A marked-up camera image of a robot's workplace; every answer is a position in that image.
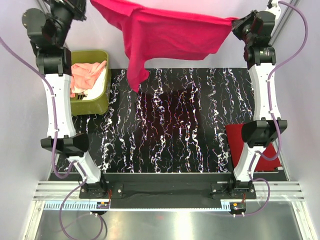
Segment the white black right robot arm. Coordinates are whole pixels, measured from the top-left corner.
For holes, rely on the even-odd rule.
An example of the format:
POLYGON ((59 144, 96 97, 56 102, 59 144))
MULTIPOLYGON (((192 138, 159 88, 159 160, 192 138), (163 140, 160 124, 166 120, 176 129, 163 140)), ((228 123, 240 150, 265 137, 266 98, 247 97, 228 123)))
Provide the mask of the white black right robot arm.
POLYGON ((274 83, 276 51, 270 43, 280 15, 280 9, 271 7, 264 11, 253 10, 232 22, 233 34, 244 42, 243 58, 247 63, 254 93, 253 121, 242 126, 244 145, 225 190, 235 199, 256 197, 253 175, 258 161, 266 148, 279 140, 288 126, 288 122, 281 119, 277 106, 274 83))

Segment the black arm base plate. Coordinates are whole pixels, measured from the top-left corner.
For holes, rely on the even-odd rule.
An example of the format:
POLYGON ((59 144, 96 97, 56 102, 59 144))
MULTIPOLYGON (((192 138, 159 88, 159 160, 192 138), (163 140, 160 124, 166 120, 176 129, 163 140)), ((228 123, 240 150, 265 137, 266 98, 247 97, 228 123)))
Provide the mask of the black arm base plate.
POLYGON ((80 198, 111 201, 111 208, 156 210, 212 209, 220 200, 255 200, 252 181, 231 173, 106 173, 86 183, 80 198))

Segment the bright pink t shirt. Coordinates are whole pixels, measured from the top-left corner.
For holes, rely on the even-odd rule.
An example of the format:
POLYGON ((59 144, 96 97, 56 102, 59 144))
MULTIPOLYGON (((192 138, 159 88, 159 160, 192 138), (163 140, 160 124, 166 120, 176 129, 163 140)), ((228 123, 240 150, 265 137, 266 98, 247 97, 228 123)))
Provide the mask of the bright pink t shirt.
POLYGON ((124 52, 129 59, 127 81, 135 92, 149 77, 146 61, 204 60, 218 52, 235 21, 234 17, 156 9, 127 0, 93 0, 91 4, 122 32, 124 52))

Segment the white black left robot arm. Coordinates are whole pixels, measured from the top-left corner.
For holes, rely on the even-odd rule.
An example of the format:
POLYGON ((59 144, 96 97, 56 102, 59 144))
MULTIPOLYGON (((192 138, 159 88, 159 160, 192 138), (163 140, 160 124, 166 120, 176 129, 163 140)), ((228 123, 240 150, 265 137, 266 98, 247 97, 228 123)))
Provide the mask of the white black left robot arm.
POLYGON ((36 66, 46 92, 48 104, 47 137, 41 139, 41 147, 65 157, 70 166, 80 173, 83 184, 80 191, 86 198, 103 198, 108 184, 102 171, 95 165, 89 153, 89 137, 76 133, 72 121, 70 86, 72 79, 72 55, 64 46, 72 21, 86 20, 86 1, 48 0, 50 12, 30 8, 22 16, 22 24, 35 55, 36 66))

